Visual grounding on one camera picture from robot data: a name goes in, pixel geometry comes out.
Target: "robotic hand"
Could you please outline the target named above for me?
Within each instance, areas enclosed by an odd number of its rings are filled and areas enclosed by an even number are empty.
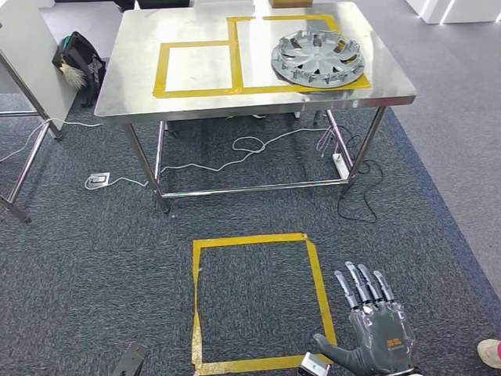
[[[320,351],[357,376],[419,374],[418,352],[413,331],[404,313],[404,308],[395,302],[385,277],[379,271],[374,271],[374,276],[383,291],[381,294],[377,283],[364,265],[360,264],[357,269],[352,262],[346,262],[346,266],[355,280],[361,304],[358,304],[343,273],[336,271],[335,274],[352,309],[349,319],[355,329],[359,345],[348,351],[333,346],[323,335],[315,334],[314,339]],[[319,369],[325,370],[321,361],[312,358],[315,356],[306,354],[300,366],[300,373],[317,374],[315,371]]]

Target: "pink shoe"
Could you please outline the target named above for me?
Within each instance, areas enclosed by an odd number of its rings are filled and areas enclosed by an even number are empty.
[[[501,369],[501,341],[486,339],[477,346],[478,355],[487,366]]]

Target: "robotic finger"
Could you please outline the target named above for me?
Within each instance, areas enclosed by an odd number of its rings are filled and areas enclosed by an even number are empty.
[[[336,275],[339,283],[341,284],[341,288],[343,288],[343,291],[344,291],[344,296],[346,297],[346,300],[348,300],[348,304],[350,305],[350,308],[353,310],[358,309],[357,298],[355,298],[355,295],[353,294],[352,288],[348,284],[348,282],[346,282],[345,276],[343,276],[343,273],[340,272],[339,270],[333,272],[333,274]]]
[[[377,281],[380,282],[381,290],[383,290],[383,293],[385,295],[385,299],[390,303],[395,302],[395,295],[393,295],[393,292],[391,290],[391,287],[388,284],[388,282],[386,282],[385,276],[383,276],[379,270],[375,270],[374,275],[376,276],[376,279],[377,279]]]
[[[369,292],[365,288],[365,284],[362,281],[360,273],[358,273],[358,270],[356,268],[356,266],[353,265],[352,262],[346,262],[345,265],[348,268],[348,270],[350,271],[352,274],[352,277],[355,282],[355,287],[357,287],[357,291],[358,291],[358,294],[360,295],[362,304],[368,304],[368,303],[372,303],[372,298],[369,294]]]
[[[358,264],[358,268],[365,278],[367,286],[369,288],[369,290],[370,290],[370,293],[372,294],[372,297],[374,298],[374,301],[376,303],[381,302],[383,300],[381,291],[380,291],[380,288],[377,286],[377,283],[372,276],[372,274],[370,274],[370,272],[367,269],[367,266],[364,264]]]

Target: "metal frame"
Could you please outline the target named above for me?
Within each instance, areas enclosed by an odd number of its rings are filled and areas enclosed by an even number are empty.
[[[129,140],[132,149],[135,152],[137,159],[140,161],[141,167],[148,179],[149,186],[152,187],[155,196],[158,202],[161,209],[164,212],[169,212],[170,205],[168,205],[166,199],[171,198],[180,198],[180,197],[198,197],[198,196],[209,196],[212,194],[220,193],[243,193],[243,192],[260,192],[265,190],[290,190],[295,188],[306,188],[309,186],[334,186],[334,185],[344,185],[342,194],[346,193],[356,179],[358,169],[361,166],[362,162],[369,150],[372,140],[376,135],[376,131],[380,126],[385,113],[386,107],[378,107],[376,115],[373,118],[369,130],[366,134],[364,141],[361,143],[361,149],[356,156],[355,162],[352,162],[345,141],[341,136],[336,122],[333,121],[333,116],[330,110],[327,110],[328,121],[333,126],[333,137],[337,142],[337,149],[340,149],[341,158],[335,161],[334,165],[337,166],[340,176],[345,175],[343,172],[349,171],[346,179],[330,179],[330,180],[315,180],[309,182],[300,183],[278,183],[278,184],[269,184],[265,186],[241,186],[236,188],[221,188],[215,190],[197,190],[192,192],[176,192],[176,193],[163,193],[160,188],[160,172],[161,171],[162,164],[162,151],[164,133],[168,127],[166,121],[161,121],[158,129],[158,139],[156,145],[156,160],[155,161],[155,170],[152,170],[148,159],[146,157],[143,148],[136,136],[136,133],[132,124],[123,125],[127,138]],[[321,111],[317,111],[315,114],[314,124],[317,124],[321,115]]]
[[[29,88],[23,80],[23,78],[21,78],[19,75],[19,73],[17,73],[17,71],[12,64],[11,64],[9,60],[2,50],[0,50],[0,63],[3,65],[5,68],[5,70],[7,70],[7,72],[16,83],[16,85],[17,85],[19,89],[23,94],[24,94],[29,101],[29,103],[32,104],[32,106],[35,108],[35,111],[0,112],[0,118],[8,118],[8,117],[24,118],[24,117],[31,117],[31,116],[40,116],[44,121],[50,119],[50,117],[47,112],[45,112],[44,107],[42,107],[42,105],[40,104],[40,102],[38,102],[37,98],[35,98],[35,95],[31,90],[29,90]],[[49,130],[51,130],[53,133],[54,138],[55,139],[60,139],[63,136],[61,131],[58,130],[52,121],[48,121],[45,123],[44,126],[42,126],[40,132],[38,133],[38,136],[37,137],[36,141],[35,141],[33,148],[31,149],[31,152],[28,156],[28,159],[26,160],[26,163],[23,167],[23,170],[21,170],[20,174],[14,184],[14,188],[12,188],[11,194],[8,198],[5,198],[2,197],[2,194],[0,193],[0,207],[6,208],[8,211],[11,212],[14,217],[20,220],[21,222],[26,222],[26,223],[31,222],[29,216],[27,213],[22,211],[20,208],[15,206],[15,202],[17,199],[17,196],[19,196],[20,189],[26,181],[26,178],[29,173],[29,170],[32,168],[33,161],[35,161],[35,158],[38,153],[40,146],[41,146],[43,140],[45,138],[45,136],[48,134]]]

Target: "tassel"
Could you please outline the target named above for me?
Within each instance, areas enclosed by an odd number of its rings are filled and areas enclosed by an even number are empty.
[[[63,72],[63,75],[66,79],[66,81],[68,81],[69,84],[77,90],[81,90],[87,85],[85,81],[85,74],[81,70],[71,67],[64,61],[61,62],[61,67],[59,69]]]

